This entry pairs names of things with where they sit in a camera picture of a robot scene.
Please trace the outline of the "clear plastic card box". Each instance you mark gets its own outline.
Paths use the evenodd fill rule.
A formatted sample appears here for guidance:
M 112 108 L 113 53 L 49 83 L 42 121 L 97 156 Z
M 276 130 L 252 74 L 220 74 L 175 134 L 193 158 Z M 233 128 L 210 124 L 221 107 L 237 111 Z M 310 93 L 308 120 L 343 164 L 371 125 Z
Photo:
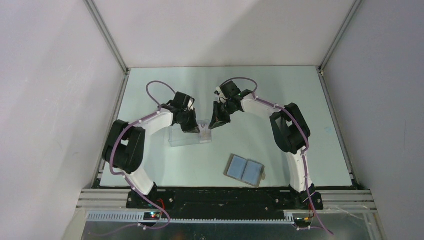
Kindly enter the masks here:
M 208 124 L 210 125 L 209 120 L 198 120 L 197 124 Z M 183 147 L 190 145 L 198 145 L 200 143 L 199 133 L 184 133 L 181 130 L 180 125 L 170 126 L 168 128 L 169 138 L 168 142 L 171 147 Z

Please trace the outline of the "grey felt card holder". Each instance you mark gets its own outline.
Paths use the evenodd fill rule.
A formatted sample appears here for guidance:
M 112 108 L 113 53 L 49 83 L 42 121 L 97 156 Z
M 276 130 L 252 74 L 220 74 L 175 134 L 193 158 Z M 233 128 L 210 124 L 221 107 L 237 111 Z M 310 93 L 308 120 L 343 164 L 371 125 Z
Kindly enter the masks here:
M 252 159 L 231 154 L 223 175 L 254 188 L 259 188 L 266 178 L 265 166 Z

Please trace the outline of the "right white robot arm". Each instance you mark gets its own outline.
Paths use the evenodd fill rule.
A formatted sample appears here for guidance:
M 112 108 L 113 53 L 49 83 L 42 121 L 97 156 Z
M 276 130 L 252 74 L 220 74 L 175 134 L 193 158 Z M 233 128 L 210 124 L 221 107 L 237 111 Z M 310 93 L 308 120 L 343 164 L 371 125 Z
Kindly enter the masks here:
M 215 90 L 217 100 L 213 103 L 213 114 L 209 129 L 213 130 L 231 122 L 236 112 L 254 114 L 268 119 L 274 141 L 286 153 L 290 172 L 291 204 L 297 209 L 314 208 L 315 186 L 309 175 L 307 151 L 310 128 L 295 103 L 285 106 L 260 98 L 255 90 L 241 91 L 230 78 Z

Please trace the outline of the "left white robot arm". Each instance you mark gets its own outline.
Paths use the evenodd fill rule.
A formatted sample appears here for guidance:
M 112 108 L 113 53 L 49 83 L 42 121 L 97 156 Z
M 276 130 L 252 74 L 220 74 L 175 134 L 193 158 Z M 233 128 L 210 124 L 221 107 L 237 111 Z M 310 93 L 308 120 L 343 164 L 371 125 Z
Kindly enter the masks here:
M 109 164 L 112 175 L 122 176 L 140 194 L 138 201 L 145 208 L 153 208 L 158 202 L 158 194 L 152 191 L 156 184 L 142 166 L 146 139 L 174 125 L 179 125 L 183 133 L 200 133 L 194 103 L 193 97 L 176 92 L 154 112 L 134 122 L 116 120 L 109 130 L 102 159 Z

